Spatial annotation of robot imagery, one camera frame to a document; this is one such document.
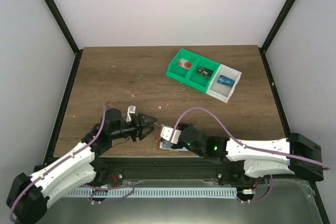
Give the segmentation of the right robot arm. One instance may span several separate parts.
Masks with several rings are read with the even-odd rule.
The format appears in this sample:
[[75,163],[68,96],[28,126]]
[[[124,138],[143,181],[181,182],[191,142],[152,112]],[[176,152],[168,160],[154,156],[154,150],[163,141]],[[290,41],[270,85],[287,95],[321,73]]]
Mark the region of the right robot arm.
[[241,184],[265,175],[295,175],[314,182],[324,179],[321,147],[299,133],[270,141],[234,140],[206,135],[192,124],[181,123],[176,130],[162,127],[160,137],[172,149],[185,148],[216,164],[242,162],[233,170],[235,181]]

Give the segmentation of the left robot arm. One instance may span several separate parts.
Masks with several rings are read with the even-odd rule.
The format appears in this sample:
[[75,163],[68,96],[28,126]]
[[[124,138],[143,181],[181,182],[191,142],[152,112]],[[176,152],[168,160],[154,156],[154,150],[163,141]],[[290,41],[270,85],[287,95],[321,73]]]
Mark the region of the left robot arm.
[[12,223],[36,223],[58,199],[88,183],[102,184],[107,178],[103,162],[97,159],[120,138],[143,140],[154,131],[156,117],[143,113],[127,113],[103,109],[98,124],[67,154],[41,170],[17,175],[11,185],[6,204]]

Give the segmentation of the brown leather card holder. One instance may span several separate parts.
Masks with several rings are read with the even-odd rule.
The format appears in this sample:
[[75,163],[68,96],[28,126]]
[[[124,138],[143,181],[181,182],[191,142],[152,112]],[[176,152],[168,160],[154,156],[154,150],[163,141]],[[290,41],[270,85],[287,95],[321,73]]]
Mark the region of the brown leather card holder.
[[155,140],[158,143],[158,149],[166,150],[166,151],[176,151],[176,150],[171,149],[172,144],[170,142],[167,142],[167,141],[160,138],[160,132],[159,132],[159,135],[155,137]]

